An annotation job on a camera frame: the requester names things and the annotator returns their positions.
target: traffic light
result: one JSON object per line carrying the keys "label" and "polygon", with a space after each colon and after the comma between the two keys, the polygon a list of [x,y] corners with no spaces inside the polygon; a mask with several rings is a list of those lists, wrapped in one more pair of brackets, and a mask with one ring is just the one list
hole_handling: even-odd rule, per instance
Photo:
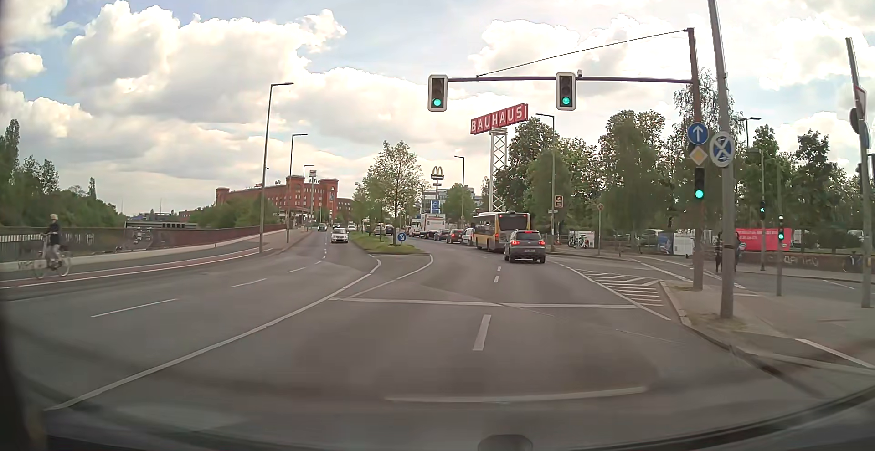
{"label": "traffic light", "polygon": [[573,72],[556,73],[556,109],[573,111],[577,108],[577,76]]}
{"label": "traffic light", "polygon": [[695,198],[705,198],[705,168],[696,167],[693,175],[693,188],[695,189]]}
{"label": "traffic light", "polygon": [[429,76],[429,110],[445,111],[447,97],[447,76]]}

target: blue arrow sign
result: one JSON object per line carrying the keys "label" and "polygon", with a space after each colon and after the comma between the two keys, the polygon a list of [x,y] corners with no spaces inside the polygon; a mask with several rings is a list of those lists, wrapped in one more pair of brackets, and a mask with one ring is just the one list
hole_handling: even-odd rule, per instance
{"label": "blue arrow sign", "polygon": [[694,145],[701,145],[708,141],[708,127],[704,123],[693,122],[687,128],[687,138]]}

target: yellow bus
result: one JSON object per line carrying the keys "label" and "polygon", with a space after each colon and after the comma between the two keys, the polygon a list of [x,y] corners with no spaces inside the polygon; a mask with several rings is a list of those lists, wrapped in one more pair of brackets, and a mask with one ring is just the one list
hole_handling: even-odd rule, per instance
{"label": "yellow bus", "polygon": [[526,212],[483,212],[471,221],[474,226],[472,241],[478,250],[504,251],[511,232],[531,229],[531,218]]}

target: billboard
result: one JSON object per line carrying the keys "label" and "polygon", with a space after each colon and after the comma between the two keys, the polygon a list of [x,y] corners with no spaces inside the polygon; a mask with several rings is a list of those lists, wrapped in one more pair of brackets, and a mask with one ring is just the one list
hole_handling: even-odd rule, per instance
{"label": "billboard", "polygon": [[509,124],[520,123],[529,119],[529,104],[520,102],[517,105],[505,108],[499,111],[493,111],[488,115],[476,117],[471,120],[471,134],[478,135],[479,133],[489,132],[508,126]]}
{"label": "billboard", "polygon": [[[745,244],[745,251],[762,251],[761,229],[736,229],[741,242]],[[784,243],[782,250],[790,251],[790,239],[793,237],[793,229],[784,228]],[[778,228],[766,228],[766,251],[778,251]]]}

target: gray suv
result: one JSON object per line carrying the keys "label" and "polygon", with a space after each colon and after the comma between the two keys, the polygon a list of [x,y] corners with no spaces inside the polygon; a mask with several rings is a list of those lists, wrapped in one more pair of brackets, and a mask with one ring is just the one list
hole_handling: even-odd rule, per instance
{"label": "gray suv", "polygon": [[515,262],[518,259],[547,262],[547,246],[540,232],[514,231],[510,233],[508,242],[504,246],[504,261]]}

